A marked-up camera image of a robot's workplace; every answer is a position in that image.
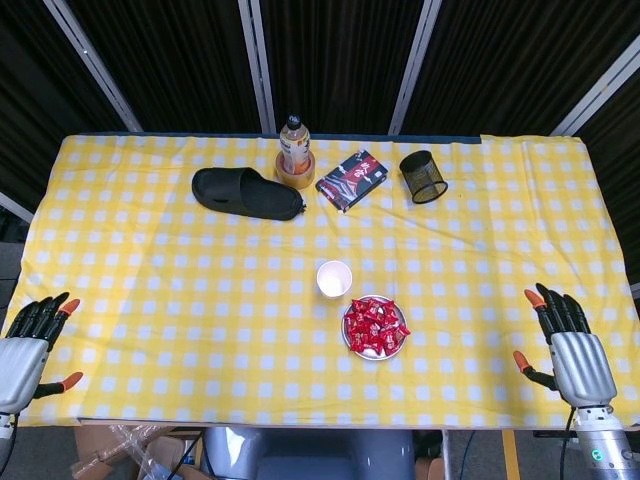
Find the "book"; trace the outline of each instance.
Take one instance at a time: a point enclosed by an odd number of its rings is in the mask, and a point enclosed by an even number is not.
[[[316,182],[338,210],[346,212],[387,178],[388,170],[366,150],[354,153]]]

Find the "black mesh pen holder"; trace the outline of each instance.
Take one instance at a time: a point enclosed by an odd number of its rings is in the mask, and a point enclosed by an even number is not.
[[[427,150],[408,155],[400,162],[400,171],[409,186],[413,203],[431,202],[449,188]]]

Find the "table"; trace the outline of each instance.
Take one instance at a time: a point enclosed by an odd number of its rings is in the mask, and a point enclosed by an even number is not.
[[[8,318],[58,291],[79,297],[44,380],[85,377],[32,402],[21,423],[561,428],[566,404],[511,358],[517,348],[551,370],[522,296],[536,281],[582,302],[617,382],[616,414],[637,419],[638,319],[579,139],[316,140],[317,176],[359,148],[389,168],[379,188],[342,214],[310,187],[303,215],[272,222],[207,210],[190,182],[212,165],[271,178],[276,139],[68,137]],[[413,205],[397,166],[425,148],[449,190]],[[413,334],[392,360],[346,349],[348,298],[315,286],[328,259],[351,266],[351,297],[403,308]]]

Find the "black curtain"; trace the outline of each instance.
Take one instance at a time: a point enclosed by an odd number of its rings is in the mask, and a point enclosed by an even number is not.
[[[262,0],[277,127],[386,134],[422,1]]]
[[[124,125],[41,0],[0,2],[0,191],[35,210],[67,135]]]
[[[640,34],[640,2],[445,0],[402,133],[548,135]]]
[[[261,131],[236,1],[68,3],[144,130]]]
[[[630,283],[640,282],[640,71],[576,134],[589,149],[622,246]]]

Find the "robotic hand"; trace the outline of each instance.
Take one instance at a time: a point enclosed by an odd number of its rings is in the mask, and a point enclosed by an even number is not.
[[[42,371],[64,322],[78,308],[80,300],[63,293],[24,307],[0,339],[0,476],[15,442],[18,416],[33,398],[69,390],[82,378],[76,372],[62,382],[39,384]]]
[[[617,390],[600,340],[591,333],[580,304],[572,297],[560,296],[539,283],[536,288],[543,298],[531,290],[525,290],[525,296],[538,314],[555,377],[536,372],[515,351],[518,368],[529,380],[557,390],[571,405],[572,415],[577,412],[574,426],[593,479],[640,479],[640,466],[609,405]]]

